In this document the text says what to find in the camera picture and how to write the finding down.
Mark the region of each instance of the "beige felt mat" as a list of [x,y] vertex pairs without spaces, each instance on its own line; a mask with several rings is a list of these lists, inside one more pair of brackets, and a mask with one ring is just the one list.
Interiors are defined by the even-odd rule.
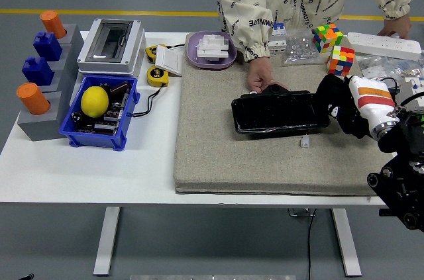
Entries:
[[[350,46],[344,40],[342,46]],[[282,66],[271,58],[274,77],[292,90],[316,92],[325,64]],[[248,93],[247,65],[222,71],[201,70],[187,58],[175,155],[179,193],[266,193],[296,195],[374,195],[366,178],[392,157],[371,138],[344,134],[337,122],[310,135],[255,140],[237,134],[231,101]],[[352,73],[360,74],[356,63]]]

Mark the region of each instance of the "person's hand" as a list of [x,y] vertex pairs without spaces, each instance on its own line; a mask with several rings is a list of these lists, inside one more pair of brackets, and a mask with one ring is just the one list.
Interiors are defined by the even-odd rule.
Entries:
[[409,18],[409,14],[394,19],[384,20],[384,28],[377,34],[380,36],[391,36],[395,33],[399,34],[400,38],[408,38],[409,30],[411,29],[412,23]]
[[275,83],[287,88],[272,77],[272,66],[268,57],[255,58],[249,62],[247,85],[251,91],[261,93],[267,86]]

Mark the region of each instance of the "yellow lemon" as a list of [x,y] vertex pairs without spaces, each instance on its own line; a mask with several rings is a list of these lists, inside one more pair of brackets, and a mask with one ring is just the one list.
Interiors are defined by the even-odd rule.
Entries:
[[81,98],[81,110],[91,118],[99,118],[106,112],[109,98],[106,91],[100,86],[91,86]]

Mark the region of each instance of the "white table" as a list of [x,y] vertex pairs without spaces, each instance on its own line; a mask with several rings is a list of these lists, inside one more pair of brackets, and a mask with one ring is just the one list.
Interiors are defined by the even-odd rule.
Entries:
[[[147,32],[146,40],[148,46],[171,46],[183,44],[186,35],[179,32]],[[176,48],[174,52],[184,54],[183,48]],[[145,56],[137,83],[141,98],[135,112],[145,111],[147,97],[157,90],[149,86],[144,78],[145,71],[151,65]],[[338,232],[342,232],[341,224],[348,227],[346,207],[385,206],[379,197],[176,194],[172,174],[181,88],[181,78],[171,77],[169,86],[163,88],[154,99],[152,111],[131,120],[127,145],[122,152],[96,147],[73,148],[69,146],[67,138],[32,142],[15,123],[0,154],[0,203],[106,206],[95,267],[95,274],[98,275],[109,273],[119,207],[123,206],[329,208],[334,209]],[[345,229],[344,233],[339,235],[339,239],[341,245],[347,242],[348,247],[342,248],[342,254],[345,256],[347,250],[349,259],[355,259],[350,228]],[[352,273],[348,275],[360,275],[355,274],[360,273],[356,264],[357,259],[353,263]],[[346,274],[349,268],[345,265]]]

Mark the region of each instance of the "white tabletop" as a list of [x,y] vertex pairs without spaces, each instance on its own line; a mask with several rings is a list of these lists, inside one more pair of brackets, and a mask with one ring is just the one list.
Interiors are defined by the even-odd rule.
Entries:
[[[147,45],[183,44],[187,33],[147,32]],[[174,52],[184,55],[183,48]],[[143,60],[135,112],[145,111],[155,92],[144,78]],[[171,77],[153,101],[152,111],[131,120],[122,152],[73,148],[69,140],[31,141],[15,123],[0,154],[0,203],[73,203],[98,205],[229,205],[281,207],[382,207],[379,197],[176,194],[174,150],[182,80]]]

